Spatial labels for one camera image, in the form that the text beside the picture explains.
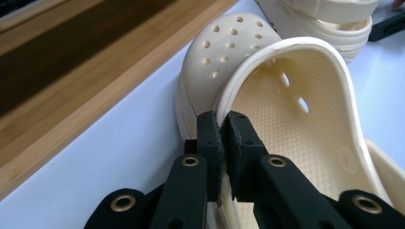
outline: white surface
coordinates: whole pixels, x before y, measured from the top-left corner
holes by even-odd
[[[252,0],[240,1],[234,11],[264,17]],[[349,66],[365,136],[402,168],[404,35],[368,44]],[[83,228],[109,193],[149,192],[163,183],[182,152],[174,94],[184,55],[185,48],[3,199],[0,228]]]

